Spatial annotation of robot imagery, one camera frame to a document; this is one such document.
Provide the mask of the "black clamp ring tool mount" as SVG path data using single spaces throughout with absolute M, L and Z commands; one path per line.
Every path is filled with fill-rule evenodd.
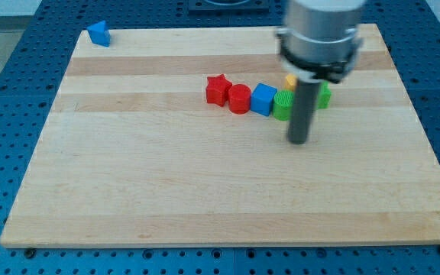
M 317 40 L 289 27 L 276 29 L 282 66 L 305 83 L 340 83 L 358 62 L 363 39 L 356 28 L 336 40 Z

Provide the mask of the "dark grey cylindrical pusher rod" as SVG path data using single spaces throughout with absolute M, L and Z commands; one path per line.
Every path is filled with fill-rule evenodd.
M 294 91 L 293 106 L 287 140 L 292 144 L 307 142 L 312 124 L 312 117 L 317 107 L 320 82 L 303 82 L 298 79 Z

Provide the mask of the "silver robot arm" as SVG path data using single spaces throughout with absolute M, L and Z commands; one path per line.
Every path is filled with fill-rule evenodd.
M 324 81 L 338 84 L 355 67 L 365 0 L 289 0 L 276 30 L 283 67 L 296 76 L 287 129 L 292 144 L 307 142 Z

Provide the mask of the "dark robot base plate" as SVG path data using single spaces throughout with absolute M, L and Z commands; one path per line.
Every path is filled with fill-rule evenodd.
M 207 11 L 268 11 L 271 0 L 188 0 L 189 13 Z

